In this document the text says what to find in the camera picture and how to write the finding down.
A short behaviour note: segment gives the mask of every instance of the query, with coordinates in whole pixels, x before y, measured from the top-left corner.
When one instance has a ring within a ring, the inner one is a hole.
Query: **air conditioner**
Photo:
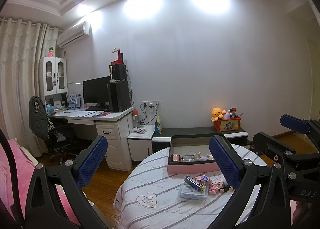
[[[58,37],[58,46],[64,48],[71,43],[80,40],[90,35],[89,22],[81,22],[78,25],[71,27],[70,29],[62,32]]]

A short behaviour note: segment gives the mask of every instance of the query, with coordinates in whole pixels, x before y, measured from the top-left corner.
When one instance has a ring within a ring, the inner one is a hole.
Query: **heart pattern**
[[[154,193],[147,193],[144,196],[138,196],[137,202],[144,207],[156,208],[157,196]]]

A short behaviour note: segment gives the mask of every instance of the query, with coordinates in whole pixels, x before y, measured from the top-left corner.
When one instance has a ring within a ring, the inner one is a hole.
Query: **pink blanket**
[[[8,142],[12,149],[16,166],[17,166],[19,195],[20,195],[22,213],[24,215],[29,184],[31,181],[31,177],[32,177],[35,165],[23,154],[23,152],[20,150],[15,140],[9,140]],[[69,220],[79,225],[78,219],[73,213],[65,193],[59,188],[57,188],[57,190],[58,190],[61,203],[63,204],[63,208],[65,209],[65,212]],[[0,198],[4,203],[4,205],[6,206],[6,208],[11,213],[10,206],[14,204],[14,201],[13,201],[12,187],[11,187],[10,168],[9,168],[7,156],[1,145],[0,145]]]

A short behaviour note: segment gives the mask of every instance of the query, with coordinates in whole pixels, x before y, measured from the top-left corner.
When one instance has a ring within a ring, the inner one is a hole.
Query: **keyboard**
[[[104,110],[109,110],[109,106],[90,106],[89,108],[86,109],[86,111],[104,111]]]

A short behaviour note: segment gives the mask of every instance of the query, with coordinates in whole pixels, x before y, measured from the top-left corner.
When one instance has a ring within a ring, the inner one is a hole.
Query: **computer monitor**
[[[108,84],[110,76],[83,81],[83,102],[100,103],[109,102]]]

